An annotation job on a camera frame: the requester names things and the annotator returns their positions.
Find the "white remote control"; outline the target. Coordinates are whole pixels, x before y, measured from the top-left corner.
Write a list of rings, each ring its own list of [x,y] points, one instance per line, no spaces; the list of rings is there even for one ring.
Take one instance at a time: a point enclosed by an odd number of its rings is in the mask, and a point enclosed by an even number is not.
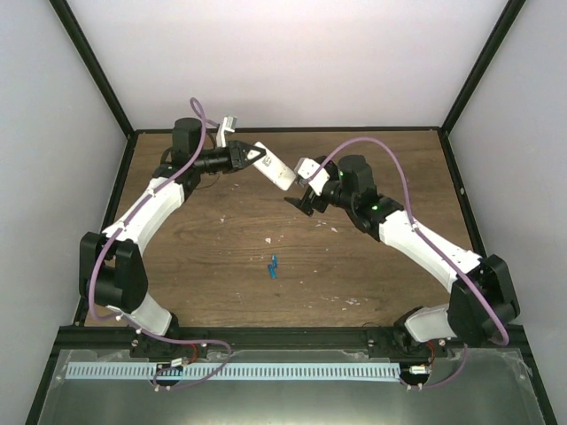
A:
[[[248,157],[252,165],[280,190],[287,191],[296,181],[294,171],[262,142],[256,142],[253,146],[264,150],[265,155],[259,158],[257,151],[251,151]]]

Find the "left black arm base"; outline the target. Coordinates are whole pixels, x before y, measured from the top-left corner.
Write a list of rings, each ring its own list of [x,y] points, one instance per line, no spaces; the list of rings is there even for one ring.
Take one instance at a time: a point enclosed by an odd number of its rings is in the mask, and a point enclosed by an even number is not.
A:
[[[163,342],[155,337],[142,333],[138,335],[131,332],[129,336],[130,350],[133,357],[146,357],[150,359],[172,359],[179,357],[190,358],[195,353],[201,354],[204,348],[196,340],[208,339],[210,332],[206,328],[181,327],[173,334],[167,334],[166,338],[192,341],[192,344],[180,344]]]

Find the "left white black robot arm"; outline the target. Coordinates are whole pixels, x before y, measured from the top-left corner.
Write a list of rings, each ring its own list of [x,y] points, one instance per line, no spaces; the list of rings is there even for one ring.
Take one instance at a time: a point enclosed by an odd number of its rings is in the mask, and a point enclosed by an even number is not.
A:
[[[150,294],[144,251],[167,218],[179,209],[205,174],[231,174],[264,159],[258,144],[225,141],[220,130],[214,147],[205,147],[205,124],[181,118],[172,130],[172,143],[161,155],[143,194],[112,225],[80,242],[80,292],[91,316],[109,310],[108,319],[125,320],[151,334],[150,347],[160,357],[174,356],[181,347],[176,316]]]

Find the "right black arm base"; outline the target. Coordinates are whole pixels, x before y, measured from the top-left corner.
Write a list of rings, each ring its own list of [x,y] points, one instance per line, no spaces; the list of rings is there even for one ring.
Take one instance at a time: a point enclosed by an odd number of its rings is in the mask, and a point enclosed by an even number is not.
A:
[[[437,343],[418,343],[406,330],[396,327],[365,328],[369,354],[390,359],[420,359],[435,354],[446,357],[447,349]]]

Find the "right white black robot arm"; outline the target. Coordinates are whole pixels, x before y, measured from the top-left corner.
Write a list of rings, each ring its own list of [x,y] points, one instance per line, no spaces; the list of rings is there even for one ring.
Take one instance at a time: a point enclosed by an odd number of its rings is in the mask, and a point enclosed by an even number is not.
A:
[[[407,256],[449,294],[446,304],[417,307],[401,317],[403,328],[393,335],[399,354],[415,356],[435,339],[458,338],[472,347],[509,342],[505,326],[519,315],[519,305],[503,259],[483,258],[411,219],[406,207],[378,192],[362,155],[328,164],[302,158],[284,176],[287,185],[306,189],[303,197],[290,197],[288,203],[307,216],[324,213],[330,205],[344,210],[359,231]]]

